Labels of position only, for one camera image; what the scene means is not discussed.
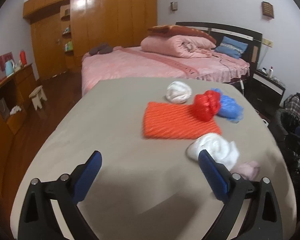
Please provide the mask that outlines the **pink sock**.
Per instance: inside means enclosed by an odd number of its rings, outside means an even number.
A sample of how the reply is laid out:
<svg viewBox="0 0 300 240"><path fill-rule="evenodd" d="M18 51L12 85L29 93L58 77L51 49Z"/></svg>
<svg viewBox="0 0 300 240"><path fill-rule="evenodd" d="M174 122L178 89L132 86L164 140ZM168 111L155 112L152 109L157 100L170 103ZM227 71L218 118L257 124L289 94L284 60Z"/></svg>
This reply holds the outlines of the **pink sock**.
<svg viewBox="0 0 300 240"><path fill-rule="evenodd" d="M237 173L246 180L254 180L260 172L260 165L256 161L250 161L236 165L231 173Z"/></svg>

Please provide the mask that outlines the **white plastic bag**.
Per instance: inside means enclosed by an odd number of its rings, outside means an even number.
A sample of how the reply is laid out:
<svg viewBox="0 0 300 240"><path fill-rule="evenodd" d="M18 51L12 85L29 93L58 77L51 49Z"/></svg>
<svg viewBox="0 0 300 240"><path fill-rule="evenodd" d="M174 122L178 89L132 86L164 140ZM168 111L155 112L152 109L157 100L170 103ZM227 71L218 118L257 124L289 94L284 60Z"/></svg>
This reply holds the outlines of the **white plastic bag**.
<svg viewBox="0 0 300 240"><path fill-rule="evenodd" d="M235 142L228 142L217 133L207 133L199 137L187 148L186 155L198 161L202 150L206 150L215 162L223 164L229 171L234 168L239 158Z"/></svg>

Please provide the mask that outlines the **blue plastic bag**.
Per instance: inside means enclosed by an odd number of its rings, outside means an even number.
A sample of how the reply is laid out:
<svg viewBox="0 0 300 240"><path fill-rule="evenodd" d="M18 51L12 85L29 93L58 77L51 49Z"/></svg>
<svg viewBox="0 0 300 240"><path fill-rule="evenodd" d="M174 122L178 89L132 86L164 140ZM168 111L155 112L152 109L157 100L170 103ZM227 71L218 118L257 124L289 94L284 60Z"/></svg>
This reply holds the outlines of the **blue plastic bag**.
<svg viewBox="0 0 300 240"><path fill-rule="evenodd" d="M219 117L226 118L233 123L238 123L243 119L244 108L240 106L234 98L223 94L218 88L212 88L211 90L220 94L221 107L217 113Z"/></svg>

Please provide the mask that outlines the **red plastic bag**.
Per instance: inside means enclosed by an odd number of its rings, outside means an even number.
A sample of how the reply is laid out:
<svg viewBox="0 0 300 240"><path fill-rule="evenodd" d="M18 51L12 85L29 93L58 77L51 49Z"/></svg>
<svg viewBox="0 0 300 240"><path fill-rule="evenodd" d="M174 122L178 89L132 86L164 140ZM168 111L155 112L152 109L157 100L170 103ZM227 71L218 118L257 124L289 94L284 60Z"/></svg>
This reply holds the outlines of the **red plastic bag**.
<svg viewBox="0 0 300 240"><path fill-rule="evenodd" d="M220 110L221 95L214 90L207 90L204 94L194 97L192 111L196 118L201 121L210 121Z"/></svg>

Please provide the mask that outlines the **white paper ball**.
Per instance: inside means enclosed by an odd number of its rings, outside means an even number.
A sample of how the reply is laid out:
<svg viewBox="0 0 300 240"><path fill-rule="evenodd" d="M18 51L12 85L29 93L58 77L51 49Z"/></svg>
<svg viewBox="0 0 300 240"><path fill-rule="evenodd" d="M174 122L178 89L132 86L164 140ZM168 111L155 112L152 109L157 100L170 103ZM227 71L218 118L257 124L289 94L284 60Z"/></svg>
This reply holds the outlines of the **white paper ball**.
<svg viewBox="0 0 300 240"><path fill-rule="evenodd" d="M189 100L192 89L189 85L181 81L172 82L166 90L165 98L170 103L182 104Z"/></svg>

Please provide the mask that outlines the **black white nightstand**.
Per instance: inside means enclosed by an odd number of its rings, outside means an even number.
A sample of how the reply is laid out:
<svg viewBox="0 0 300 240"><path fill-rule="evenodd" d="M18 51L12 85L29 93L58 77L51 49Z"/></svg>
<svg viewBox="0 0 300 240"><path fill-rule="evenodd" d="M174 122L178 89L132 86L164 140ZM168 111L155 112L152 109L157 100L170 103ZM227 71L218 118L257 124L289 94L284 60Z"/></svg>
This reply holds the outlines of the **black white nightstand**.
<svg viewBox="0 0 300 240"><path fill-rule="evenodd" d="M271 119L279 109L286 87L276 82L260 70L256 70L250 78L245 98L262 115Z"/></svg>

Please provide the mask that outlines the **white lotion bottle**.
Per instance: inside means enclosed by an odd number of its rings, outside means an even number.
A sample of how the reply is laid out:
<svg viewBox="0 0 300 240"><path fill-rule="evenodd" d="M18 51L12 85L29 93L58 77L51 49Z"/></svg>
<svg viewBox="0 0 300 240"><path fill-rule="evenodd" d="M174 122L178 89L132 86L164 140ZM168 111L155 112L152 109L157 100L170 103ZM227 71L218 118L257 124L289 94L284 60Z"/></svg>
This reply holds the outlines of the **white lotion bottle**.
<svg viewBox="0 0 300 240"><path fill-rule="evenodd" d="M269 78L272 78L273 77L273 66L271 66L270 68L269 68L269 70L268 70L268 77Z"/></svg>

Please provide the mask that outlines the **small white wooden stool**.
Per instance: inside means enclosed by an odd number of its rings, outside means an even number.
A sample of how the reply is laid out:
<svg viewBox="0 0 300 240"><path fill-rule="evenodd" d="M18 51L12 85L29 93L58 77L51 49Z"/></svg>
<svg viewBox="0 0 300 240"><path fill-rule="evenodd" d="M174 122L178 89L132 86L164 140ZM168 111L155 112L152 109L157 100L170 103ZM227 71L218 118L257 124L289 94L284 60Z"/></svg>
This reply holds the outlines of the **small white wooden stool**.
<svg viewBox="0 0 300 240"><path fill-rule="evenodd" d="M42 100L47 101L47 97L44 93L43 86L40 85L36 87L29 95L29 98L31 99L35 110L37 110L38 108L42 109Z"/></svg>

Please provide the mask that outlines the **grey table cloth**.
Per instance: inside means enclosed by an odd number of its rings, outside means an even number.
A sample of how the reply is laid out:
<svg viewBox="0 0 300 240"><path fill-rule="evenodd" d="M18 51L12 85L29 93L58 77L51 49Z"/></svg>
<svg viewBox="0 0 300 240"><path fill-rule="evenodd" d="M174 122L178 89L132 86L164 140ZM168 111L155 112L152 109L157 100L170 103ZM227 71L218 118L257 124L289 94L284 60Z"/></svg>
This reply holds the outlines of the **grey table cloth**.
<svg viewBox="0 0 300 240"><path fill-rule="evenodd" d="M190 141L143 136L147 104L163 102L171 82L106 80L85 94L27 169L10 216L13 235L33 178L56 180L100 151L101 170L78 205L100 239L201 239L223 204L198 164L186 156Z"/></svg>

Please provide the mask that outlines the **blue pillow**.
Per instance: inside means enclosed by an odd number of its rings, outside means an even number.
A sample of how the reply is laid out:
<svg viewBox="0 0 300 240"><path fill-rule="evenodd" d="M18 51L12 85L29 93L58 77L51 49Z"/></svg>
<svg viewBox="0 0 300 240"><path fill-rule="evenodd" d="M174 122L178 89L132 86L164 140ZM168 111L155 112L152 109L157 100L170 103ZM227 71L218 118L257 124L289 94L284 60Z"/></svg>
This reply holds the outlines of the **blue pillow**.
<svg viewBox="0 0 300 240"><path fill-rule="evenodd" d="M220 45L215 48L215 52L226 54L234 59L239 59L246 51L247 47L247 43L239 42L224 36Z"/></svg>

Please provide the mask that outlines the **light blue kettle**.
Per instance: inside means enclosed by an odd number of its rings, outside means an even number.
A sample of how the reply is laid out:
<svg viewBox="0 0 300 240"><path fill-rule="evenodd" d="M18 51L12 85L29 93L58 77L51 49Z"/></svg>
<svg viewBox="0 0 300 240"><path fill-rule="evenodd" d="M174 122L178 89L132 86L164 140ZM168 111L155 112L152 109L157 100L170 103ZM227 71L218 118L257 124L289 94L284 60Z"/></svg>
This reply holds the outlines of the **light blue kettle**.
<svg viewBox="0 0 300 240"><path fill-rule="evenodd" d="M14 74L15 63L13 60L8 60L5 62L5 73L6 77L9 77Z"/></svg>

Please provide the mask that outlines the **red thermos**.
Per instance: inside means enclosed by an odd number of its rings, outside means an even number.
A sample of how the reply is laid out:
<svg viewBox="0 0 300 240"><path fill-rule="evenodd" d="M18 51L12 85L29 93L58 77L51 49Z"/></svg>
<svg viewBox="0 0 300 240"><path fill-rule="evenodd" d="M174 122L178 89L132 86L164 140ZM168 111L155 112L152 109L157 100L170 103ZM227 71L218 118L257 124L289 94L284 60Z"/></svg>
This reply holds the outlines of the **red thermos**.
<svg viewBox="0 0 300 240"><path fill-rule="evenodd" d="M21 50L19 55L20 55L20 61L21 61L21 64L22 64L23 66L27 65L27 59L26 59L25 51L24 51L24 50Z"/></svg>

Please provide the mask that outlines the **wooden wardrobe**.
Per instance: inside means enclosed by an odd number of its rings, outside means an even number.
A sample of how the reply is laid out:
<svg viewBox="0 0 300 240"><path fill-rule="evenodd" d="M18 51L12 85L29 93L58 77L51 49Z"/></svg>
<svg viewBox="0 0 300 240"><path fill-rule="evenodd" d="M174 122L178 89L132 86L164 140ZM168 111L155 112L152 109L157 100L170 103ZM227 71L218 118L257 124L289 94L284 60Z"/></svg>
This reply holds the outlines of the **wooden wardrobe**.
<svg viewBox="0 0 300 240"><path fill-rule="evenodd" d="M28 0L23 18L38 75L47 80L79 71L83 55L103 42L138 46L157 24L157 0Z"/></svg>

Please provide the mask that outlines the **red brown folded blanket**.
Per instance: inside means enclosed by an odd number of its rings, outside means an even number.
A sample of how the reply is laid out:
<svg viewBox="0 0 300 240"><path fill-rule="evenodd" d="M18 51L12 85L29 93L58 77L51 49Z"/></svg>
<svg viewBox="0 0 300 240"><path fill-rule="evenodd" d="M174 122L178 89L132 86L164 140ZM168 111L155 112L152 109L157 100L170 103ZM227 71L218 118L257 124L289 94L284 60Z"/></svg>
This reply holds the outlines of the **red brown folded blanket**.
<svg viewBox="0 0 300 240"><path fill-rule="evenodd" d="M194 37L204 37L211 41L213 44L216 44L217 41L210 36L208 33L182 25L157 25L148 28L149 35L151 36L160 36L160 37L172 37L176 35L184 36L194 36Z"/></svg>

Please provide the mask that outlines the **wall switch panel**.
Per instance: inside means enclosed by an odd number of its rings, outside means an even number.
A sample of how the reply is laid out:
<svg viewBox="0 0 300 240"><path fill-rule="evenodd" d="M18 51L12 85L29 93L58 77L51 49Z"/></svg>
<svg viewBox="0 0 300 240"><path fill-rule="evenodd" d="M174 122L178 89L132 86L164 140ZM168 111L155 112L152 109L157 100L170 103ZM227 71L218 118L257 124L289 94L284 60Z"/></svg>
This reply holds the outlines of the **wall switch panel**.
<svg viewBox="0 0 300 240"><path fill-rule="evenodd" d="M175 12L178 10L178 2L171 2L170 3L170 9L172 12Z"/></svg>

